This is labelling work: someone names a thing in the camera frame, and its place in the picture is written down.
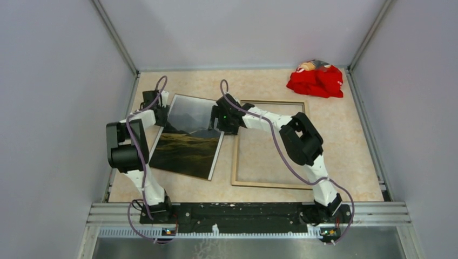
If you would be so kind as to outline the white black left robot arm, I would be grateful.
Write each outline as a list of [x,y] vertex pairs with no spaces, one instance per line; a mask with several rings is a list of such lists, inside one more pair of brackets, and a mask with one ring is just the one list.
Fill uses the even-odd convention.
[[124,120],[108,123],[105,128],[109,165],[125,174],[137,187],[144,204],[142,213],[160,223],[171,220],[173,208],[167,192],[151,172],[145,131],[152,126],[166,126],[168,98],[167,91],[145,91],[140,110]]

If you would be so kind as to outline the landscape photo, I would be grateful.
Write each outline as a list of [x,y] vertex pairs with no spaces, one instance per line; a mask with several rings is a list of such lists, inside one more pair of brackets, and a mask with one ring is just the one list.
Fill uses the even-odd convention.
[[156,137],[149,166],[212,180],[223,133],[210,129],[214,100],[175,94],[167,122]]

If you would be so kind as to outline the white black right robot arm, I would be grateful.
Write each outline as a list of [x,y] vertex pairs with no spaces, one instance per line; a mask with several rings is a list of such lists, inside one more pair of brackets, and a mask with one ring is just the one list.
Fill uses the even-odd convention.
[[241,127],[271,133],[287,168],[312,187],[314,204],[303,212],[304,221],[317,226],[338,216],[342,198],[325,166],[324,140],[305,113],[276,114],[254,104],[241,105],[227,93],[211,108],[209,129],[237,135]]

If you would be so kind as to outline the wooden picture frame with glass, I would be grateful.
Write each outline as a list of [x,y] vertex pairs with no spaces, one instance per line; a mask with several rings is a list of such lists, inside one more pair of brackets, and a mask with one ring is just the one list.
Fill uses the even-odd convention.
[[[257,108],[276,114],[296,115],[303,112],[310,116],[307,101],[287,100],[241,100],[240,103],[251,103]],[[279,133],[275,133],[278,145],[291,167],[306,178],[303,167],[294,163],[284,148]],[[262,187],[281,189],[312,190],[296,178],[284,164],[272,138],[270,129],[239,128],[234,136],[233,163],[231,184],[242,187]]]

